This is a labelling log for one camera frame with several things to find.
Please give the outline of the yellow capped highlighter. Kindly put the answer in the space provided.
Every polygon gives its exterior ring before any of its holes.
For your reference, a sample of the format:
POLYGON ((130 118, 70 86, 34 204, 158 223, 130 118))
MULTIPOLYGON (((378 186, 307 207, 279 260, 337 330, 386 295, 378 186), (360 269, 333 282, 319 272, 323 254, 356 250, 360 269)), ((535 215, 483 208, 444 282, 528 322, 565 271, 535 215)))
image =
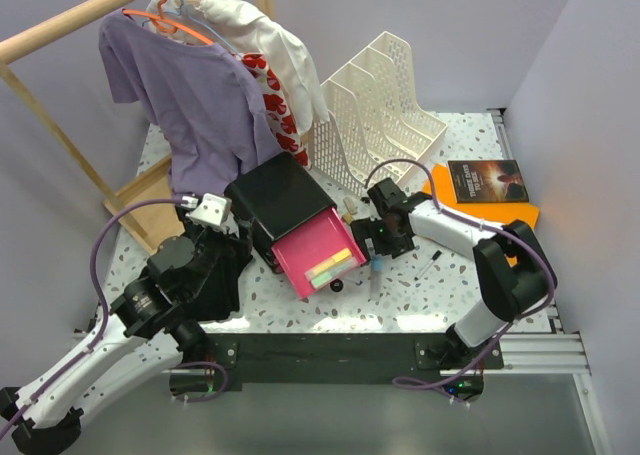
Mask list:
POLYGON ((324 273, 325 271, 330 270, 332 267, 344 262, 345 260, 350 259, 351 256, 351 250, 349 248, 344 248, 307 270, 305 272, 305 276, 308 279, 313 279, 324 273))

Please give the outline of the pink top drawer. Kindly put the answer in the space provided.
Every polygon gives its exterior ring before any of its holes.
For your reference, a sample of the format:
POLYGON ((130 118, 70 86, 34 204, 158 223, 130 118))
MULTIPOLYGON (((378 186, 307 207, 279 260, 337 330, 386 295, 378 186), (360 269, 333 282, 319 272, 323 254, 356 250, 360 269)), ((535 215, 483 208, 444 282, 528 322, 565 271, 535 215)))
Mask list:
POLYGON ((352 256, 336 266, 357 268, 366 261, 337 210, 329 208, 275 242, 272 252, 297 295, 305 299, 323 287, 314 290, 304 273, 344 248, 352 256))

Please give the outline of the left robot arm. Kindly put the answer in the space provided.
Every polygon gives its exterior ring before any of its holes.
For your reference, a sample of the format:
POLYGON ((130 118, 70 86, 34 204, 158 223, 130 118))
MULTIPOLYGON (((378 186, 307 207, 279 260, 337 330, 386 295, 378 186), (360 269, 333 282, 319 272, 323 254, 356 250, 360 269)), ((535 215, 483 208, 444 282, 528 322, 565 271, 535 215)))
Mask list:
POLYGON ((212 366, 204 324, 239 309, 238 279, 251 235, 189 222, 161 243, 139 277, 110 303, 87 337, 29 385, 1 391, 1 415, 22 454, 60 454, 100 404, 157 372, 212 366))

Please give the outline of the black drawer cabinet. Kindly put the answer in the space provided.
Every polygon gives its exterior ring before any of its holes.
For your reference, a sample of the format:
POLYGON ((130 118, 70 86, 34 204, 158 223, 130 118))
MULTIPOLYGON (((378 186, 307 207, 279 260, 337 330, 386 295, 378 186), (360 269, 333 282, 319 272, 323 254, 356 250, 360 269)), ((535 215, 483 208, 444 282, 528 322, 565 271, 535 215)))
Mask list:
POLYGON ((279 274, 273 245, 336 203, 295 157, 282 152, 224 190, 234 220, 251 232, 254 249, 279 274))

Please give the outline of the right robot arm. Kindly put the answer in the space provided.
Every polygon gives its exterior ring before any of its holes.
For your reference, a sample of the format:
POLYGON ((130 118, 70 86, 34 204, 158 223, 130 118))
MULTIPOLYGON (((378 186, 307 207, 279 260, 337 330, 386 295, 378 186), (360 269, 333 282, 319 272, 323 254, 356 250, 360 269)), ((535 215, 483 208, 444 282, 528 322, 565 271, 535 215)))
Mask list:
POLYGON ((481 347, 508 324, 553 298, 557 277, 526 222, 485 222, 431 194, 408 196, 389 178, 367 195, 374 214, 350 223, 367 259, 397 258, 414 250, 414 239, 421 237, 474 263, 481 300, 425 349, 437 366, 469 367, 480 357, 481 347))

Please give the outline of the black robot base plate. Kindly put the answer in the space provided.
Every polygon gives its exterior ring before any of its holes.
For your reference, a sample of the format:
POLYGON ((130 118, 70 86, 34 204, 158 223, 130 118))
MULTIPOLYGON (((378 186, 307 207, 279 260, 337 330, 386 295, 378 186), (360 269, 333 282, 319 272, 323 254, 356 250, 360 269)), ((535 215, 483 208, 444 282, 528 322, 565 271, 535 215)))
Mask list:
POLYGON ((400 377, 420 387, 460 370, 446 395, 479 395, 482 372, 504 367, 500 346, 456 346, 447 333, 211 334, 203 357, 172 370, 175 395, 239 391, 248 384, 389 385, 400 377))

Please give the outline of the grey worn eraser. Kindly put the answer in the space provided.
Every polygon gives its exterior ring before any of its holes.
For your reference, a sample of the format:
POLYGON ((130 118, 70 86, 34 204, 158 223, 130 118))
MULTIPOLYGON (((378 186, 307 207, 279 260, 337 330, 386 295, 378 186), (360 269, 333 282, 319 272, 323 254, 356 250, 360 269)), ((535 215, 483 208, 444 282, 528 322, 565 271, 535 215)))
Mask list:
POLYGON ((356 203, 349 197, 343 199, 344 206, 349 214, 355 215, 358 213, 358 207, 356 203))

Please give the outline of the green capped highlighter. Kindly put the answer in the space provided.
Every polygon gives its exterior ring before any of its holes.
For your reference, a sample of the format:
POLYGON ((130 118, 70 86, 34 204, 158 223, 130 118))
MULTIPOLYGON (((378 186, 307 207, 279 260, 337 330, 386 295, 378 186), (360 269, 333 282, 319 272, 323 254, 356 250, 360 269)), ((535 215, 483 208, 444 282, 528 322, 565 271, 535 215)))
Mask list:
POLYGON ((313 272, 308 270, 304 273, 306 280, 314 290, 318 290, 331 281, 343 277, 345 274, 350 273, 356 268, 356 266, 344 265, 329 268, 320 272, 313 272))

